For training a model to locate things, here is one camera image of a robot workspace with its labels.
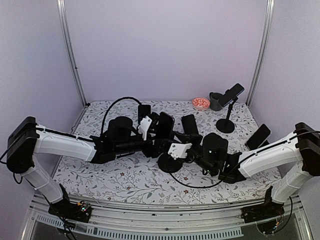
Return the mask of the black round-base phone stand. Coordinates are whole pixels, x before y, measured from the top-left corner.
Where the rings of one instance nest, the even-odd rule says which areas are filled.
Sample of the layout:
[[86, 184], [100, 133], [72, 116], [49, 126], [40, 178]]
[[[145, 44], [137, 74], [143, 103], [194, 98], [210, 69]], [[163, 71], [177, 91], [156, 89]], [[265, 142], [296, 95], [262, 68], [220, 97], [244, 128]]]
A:
[[[178, 141], [174, 139], [167, 139], [167, 140], [171, 140], [175, 144], [178, 143]], [[168, 155], [168, 153], [161, 154], [158, 157], [157, 164], [160, 170], [165, 173], [176, 173], [183, 166], [183, 163], [180, 160], [174, 160], [172, 157]]]

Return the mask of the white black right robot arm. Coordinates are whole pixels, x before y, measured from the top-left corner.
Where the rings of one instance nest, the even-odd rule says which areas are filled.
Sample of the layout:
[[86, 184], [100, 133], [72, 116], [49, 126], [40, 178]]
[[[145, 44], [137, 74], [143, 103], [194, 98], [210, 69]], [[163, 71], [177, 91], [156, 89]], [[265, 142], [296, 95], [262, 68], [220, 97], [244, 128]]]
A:
[[320, 175], [320, 132], [303, 122], [286, 137], [260, 148], [229, 154], [228, 141], [216, 133], [205, 137], [198, 134], [176, 133], [179, 142], [173, 142], [160, 155], [158, 167], [172, 175], [184, 163], [197, 164], [203, 175], [218, 177], [218, 183], [234, 184], [253, 175], [293, 163], [286, 175], [273, 183], [265, 192], [261, 204], [243, 207], [241, 218], [245, 223], [260, 222], [258, 230], [264, 235], [281, 231], [280, 221], [264, 220], [284, 216], [284, 204], [307, 181]]

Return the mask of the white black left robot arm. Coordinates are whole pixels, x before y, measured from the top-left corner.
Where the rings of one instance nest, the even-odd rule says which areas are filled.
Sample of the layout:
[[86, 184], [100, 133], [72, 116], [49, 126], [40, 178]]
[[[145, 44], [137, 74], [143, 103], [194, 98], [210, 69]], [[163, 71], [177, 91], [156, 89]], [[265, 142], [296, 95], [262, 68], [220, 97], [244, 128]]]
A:
[[35, 154], [52, 154], [76, 158], [92, 164], [105, 164], [131, 153], [142, 152], [156, 158], [168, 150], [173, 139], [174, 119], [164, 122], [164, 114], [142, 118], [137, 128], [126, 116], [108, 123], [100, 136], [89, 138], [45, 128], [28, 116], [8, 137], [5, 165], [14, 174], [25, 178], [49, 203], [49, 214], [61, 219], [88, 223], [91, 205], [72, 203], [62, 186], [55, 182], [37, 161]]

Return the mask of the black phone with pink edge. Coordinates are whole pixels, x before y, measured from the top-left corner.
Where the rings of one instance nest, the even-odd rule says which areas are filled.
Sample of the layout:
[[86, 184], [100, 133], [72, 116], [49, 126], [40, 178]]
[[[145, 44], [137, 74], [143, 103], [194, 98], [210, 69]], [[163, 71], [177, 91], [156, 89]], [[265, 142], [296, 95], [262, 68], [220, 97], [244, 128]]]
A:
[[175, 119], [165, 112], [159, 114], [155, 137], [157, 139], [170, 139]]

